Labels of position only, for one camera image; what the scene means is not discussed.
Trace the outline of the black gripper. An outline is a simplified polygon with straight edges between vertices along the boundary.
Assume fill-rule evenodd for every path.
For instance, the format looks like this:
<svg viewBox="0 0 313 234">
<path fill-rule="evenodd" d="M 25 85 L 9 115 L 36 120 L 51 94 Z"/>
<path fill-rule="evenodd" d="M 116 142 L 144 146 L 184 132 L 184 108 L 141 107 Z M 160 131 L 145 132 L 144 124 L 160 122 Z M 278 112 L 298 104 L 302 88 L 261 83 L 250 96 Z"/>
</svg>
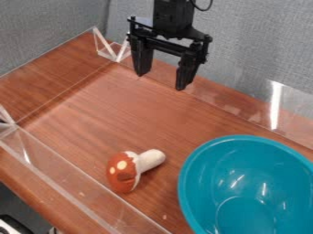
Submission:
<svg viewBox="0 0 313 234">
<path fill-rule="evenodd" d="M 192 83 L 196 70 L 206 63 L 212 37 L 192 26 L 194 11 L 204 12 L 195 0 L 154 0 L 151 17 L 129 16 L 128 42 L 135 73 L 151 70 L 154 50 L 180 57 L 176 69 L 176 90 Z"/>
</svg>

